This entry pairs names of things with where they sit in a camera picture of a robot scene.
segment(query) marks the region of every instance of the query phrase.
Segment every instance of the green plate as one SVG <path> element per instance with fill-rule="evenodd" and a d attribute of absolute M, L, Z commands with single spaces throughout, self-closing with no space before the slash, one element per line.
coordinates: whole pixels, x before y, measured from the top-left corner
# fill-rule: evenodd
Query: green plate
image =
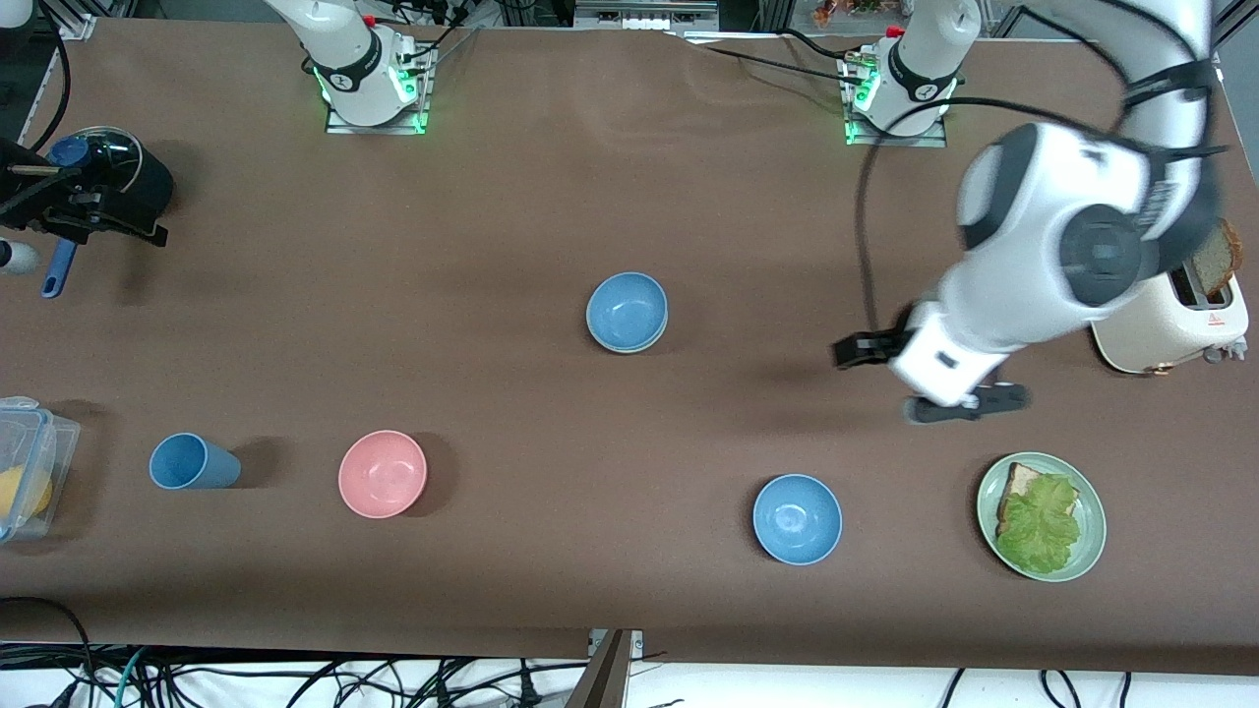
<path fill-rule="evenodd" d="M 1071 544 L 1071 559 L 1066 562 L 1066 567 L 1053 573 L 1025 571 L 1011 563 L 997 549 L 997 508 L 1001 505 L 1001 495 L 1005 493 L 1006 482 L 1010 480 L 1010 465 L 1012 462 L 1022 462 L 1037 472 L 1046 475 L 1066 475 L 1071 481 L 1071 486 L 1080 493 L 1080 500 L 1075 504 L 1075 510 L 1071 513 L 1075 517 L 1075 522 L 1080 524 L 1080 538 Z M 980 494 L 974 501 L 974 510 L 980 515 L 980 532 L 983 533 L 983 540 L 988 542 L 988 548 L 992 548 L 992 552 L 1005 564 L 1032 580 L 1045 582 L 1073 581 L 1089 572 L 1089 568 L 1102 557 L 1102 549 L 1105 547 L 1105 511 L 1102 510 L 1102 500 L 1098 499 L 1097 490 L 1093 489 L 1093 485 L 1089 484 L 1089 480 L 1084 479 L 1084 475 L 1079 470 L 1044 452 L 1015 452 L 997 460 L 995 465 L 988 467 L 987 474 L 983 475 L 983 480 L 980 482 Z"/>

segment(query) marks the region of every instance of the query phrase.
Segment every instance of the blue bowl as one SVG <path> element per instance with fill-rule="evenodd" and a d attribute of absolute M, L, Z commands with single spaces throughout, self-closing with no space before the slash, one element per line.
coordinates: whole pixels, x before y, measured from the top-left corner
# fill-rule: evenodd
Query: blue bowl
<path fill-rule="evenodd" d="M 783 475 L 757 495 L 752 528 L 765 552 L 791 566 L 811 566 L 831 554 L 844 532 L 840 503 L 807 475 Z"/>
<path fill-rule="evenodd" d="M 594 340 L 617 354 L 647 349 L 669 323 L 665 288 L 643 273 L 617 273 L 599 283 L 585 305 L 585 326 Z"/>

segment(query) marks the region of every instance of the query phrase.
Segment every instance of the bread slice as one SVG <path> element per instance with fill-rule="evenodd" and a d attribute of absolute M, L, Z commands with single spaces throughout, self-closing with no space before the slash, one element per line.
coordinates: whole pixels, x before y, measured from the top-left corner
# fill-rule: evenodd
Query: bread slice
<path fill-rule="evenodd" d="M 1027 494 L 1027 488 L 1031 482 L 1036 481 L 1041 476 L 1041 472 L 1024 465 L 1021 462 L 1010 464 L 1010 479 L 1006 481 L 1006 491 L 1001 494 L 1001 506 L 997 508 L 997 535 L 1006 533 L 1010 523 L 1006 520 L 1006 500 L 1010 499 L 1011 494 Z M 1068 506 L 1066 513 L 1070 514 L 1075 511 L 1075 504 L 1080 499 L 1079 490 L 1075 490 L 1075 501 Z"/>

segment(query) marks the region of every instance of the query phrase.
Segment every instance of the lemon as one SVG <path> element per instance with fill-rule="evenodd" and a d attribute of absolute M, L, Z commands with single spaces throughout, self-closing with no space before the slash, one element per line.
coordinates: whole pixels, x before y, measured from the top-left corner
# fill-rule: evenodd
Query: lemon
<path fill-rule="evenodd" d="M 18 485 L 21 484 L 21 466 L 9 467 L 0 472 L 0 517 L 8 517 L 13 509 L 13 500 L 18 496 Z M 39 496 L 31 517 L 38 517 L 40 511 L 48 509 L 48 503 L 53 500 L 53 485 L 44 485 L 44 494 Z"/>

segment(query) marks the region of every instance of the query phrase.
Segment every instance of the white toaster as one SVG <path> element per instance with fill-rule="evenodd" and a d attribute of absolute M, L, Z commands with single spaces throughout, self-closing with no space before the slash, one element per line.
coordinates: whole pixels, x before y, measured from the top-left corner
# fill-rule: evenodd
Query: white toaster
<path fill-rule="evenodd" d="M 1098 351 L 1124 373 L 1163 373 L 1197 357 L 1241 359 L 1250 316 L 1236 276 L 1207 296 L 1191 268 L 1177 268 L 1137 286 L 1136 300 L 1093 324 Z"/>

